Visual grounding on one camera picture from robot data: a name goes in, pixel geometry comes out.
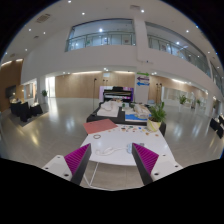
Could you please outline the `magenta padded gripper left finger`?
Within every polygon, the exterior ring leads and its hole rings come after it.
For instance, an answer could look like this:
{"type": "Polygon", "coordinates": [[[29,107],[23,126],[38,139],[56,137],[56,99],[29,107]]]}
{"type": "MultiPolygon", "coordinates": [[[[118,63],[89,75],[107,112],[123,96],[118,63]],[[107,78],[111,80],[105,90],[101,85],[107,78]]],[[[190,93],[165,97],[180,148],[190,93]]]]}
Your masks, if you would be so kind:
{"type": "Polygon", "coordinates": [[[42,169],[79,185],[90,156],[91,144],[86,144],[66,156],[56,155],[42,169]]]}

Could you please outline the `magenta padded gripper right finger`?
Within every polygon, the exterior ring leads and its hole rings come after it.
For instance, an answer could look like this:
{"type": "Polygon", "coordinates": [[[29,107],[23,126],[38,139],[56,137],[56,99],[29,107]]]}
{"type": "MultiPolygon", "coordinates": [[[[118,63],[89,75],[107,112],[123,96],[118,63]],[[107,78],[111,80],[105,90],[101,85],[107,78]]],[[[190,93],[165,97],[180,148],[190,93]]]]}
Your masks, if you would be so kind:
{"type": "Polygon", "coordinates": [[[167,154],[157,154],[136,143],[132,144],[132,155],[144,185],[182,169],[182,166],[167,154]]]}

